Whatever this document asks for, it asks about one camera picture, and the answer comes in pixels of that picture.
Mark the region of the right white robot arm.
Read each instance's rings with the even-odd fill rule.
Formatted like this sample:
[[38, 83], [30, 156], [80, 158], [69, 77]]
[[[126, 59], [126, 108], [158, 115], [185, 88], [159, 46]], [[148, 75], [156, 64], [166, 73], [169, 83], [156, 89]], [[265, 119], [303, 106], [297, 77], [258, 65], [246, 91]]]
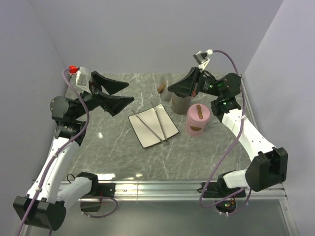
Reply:
[[219, 80], [208, 71], [191, 68], [188, 75], [172, 84], [168, 90], [183, 96], [198, 93], [216, 96], [211, 102], [214, 116], [237, 138], [250, 158], [247, 169], [231, 171], [218, 177], [217, 190], [224, 197], [235, 188], [250, 188], [255, 192], [286, 180], [288, 153], [277, 148], [254, 127], [245, 116], [245, 106], [240, 106], [236, 95], [241, 93], [241, 77], [228, 73]]

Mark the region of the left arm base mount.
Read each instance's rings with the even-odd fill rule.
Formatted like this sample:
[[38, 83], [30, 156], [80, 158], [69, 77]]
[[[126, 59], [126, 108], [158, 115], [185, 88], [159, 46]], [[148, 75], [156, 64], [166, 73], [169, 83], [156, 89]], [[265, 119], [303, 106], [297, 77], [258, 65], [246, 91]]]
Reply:
[[83, 197], [80, 203], [80, 210], [87, 214], [105, 214], [115, 208], [116, 203], [112, 200], [115, 195], [116, 184], [101, 183], [94, 193], [89, 193]]

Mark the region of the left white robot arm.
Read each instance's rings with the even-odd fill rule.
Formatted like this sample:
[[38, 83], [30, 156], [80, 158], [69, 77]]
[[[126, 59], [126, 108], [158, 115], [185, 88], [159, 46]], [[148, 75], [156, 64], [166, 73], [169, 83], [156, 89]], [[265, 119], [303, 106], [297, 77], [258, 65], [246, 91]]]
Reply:
[[134, 101], [133, 97], [116, 96], [129, 84], [109, 79], [96, 71], [86, 72], [83, 67], [64, 69], [62, 76], [77, 98], [57, 96], [51, 100], [50, 111], [57, 126], [40, 174], [26, 195], [14, 200], [13, 207], [21, 220], [17, 236], [25, 225], [50, 232], [58, 230], [67, 209], [85, 195], [98, 200], [107, 198], [100, 194], [98, 176], [91, 173], [82, 172], [65, 189], [59, 190], [59, 187], [86, 135], [90, 112], [101, 107], [111, 116], [117, 115]]

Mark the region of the pink lid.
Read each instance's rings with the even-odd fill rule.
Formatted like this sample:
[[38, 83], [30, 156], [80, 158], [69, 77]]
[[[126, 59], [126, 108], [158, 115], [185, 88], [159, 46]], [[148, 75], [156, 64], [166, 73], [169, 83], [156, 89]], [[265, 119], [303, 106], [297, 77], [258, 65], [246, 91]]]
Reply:
[[187, 116], [195, 124], [204, 124], [210, 119], [210, 110], [203, 104], [193, 104], [189, 107]]

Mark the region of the grey lid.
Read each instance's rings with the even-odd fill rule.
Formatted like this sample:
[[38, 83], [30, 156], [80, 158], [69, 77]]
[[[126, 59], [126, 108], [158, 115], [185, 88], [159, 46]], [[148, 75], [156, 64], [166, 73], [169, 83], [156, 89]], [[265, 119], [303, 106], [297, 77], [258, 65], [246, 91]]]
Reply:
[[162, 74], [157, 92], [161, 101], [169, 102], [171, 100], [172, 92], [168, 90], [168, 87], [172, 85], [172, 74]]

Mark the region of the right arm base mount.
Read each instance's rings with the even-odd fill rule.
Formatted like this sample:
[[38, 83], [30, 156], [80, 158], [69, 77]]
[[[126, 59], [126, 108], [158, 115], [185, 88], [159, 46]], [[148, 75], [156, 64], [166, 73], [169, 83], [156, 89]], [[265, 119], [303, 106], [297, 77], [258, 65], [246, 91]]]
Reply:
[[[224, 184], [219, 184], [217, 182], [210, 182], [207, 189], [205, 190], [205, 193], [203, 195], [203, 198], [218, 198], [222, 199], [236, 191], [239, 191], [241, 188], [227, 188], [224, 186]], [[233, 213], [236, 210], [237, 203], [236, 198], [244, 198], [246, 197], [245, 190], [242, 190], [242, 192], [237, 193], [236, 195], [230, 197], [229, 199], [224, 200], [223, 202], [216, 205], [216, 209], [219, 211], [219, 213]]]

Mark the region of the metal tongs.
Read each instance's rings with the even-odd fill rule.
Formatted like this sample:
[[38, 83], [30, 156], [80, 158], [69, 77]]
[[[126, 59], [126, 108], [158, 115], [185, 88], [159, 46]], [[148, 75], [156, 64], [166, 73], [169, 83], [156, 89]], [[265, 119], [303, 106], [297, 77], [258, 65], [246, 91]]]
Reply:
[[163, 111], [165, 110], [162, 104], [155, 106], [152, 103], [151, 108], [140, 113], [132, 109], [132, 115], [128, 117], [143, 148], [167, 142], [167, 137], [161, 123], [161, 116], [158, 113], [159, 108], [162, 108]]

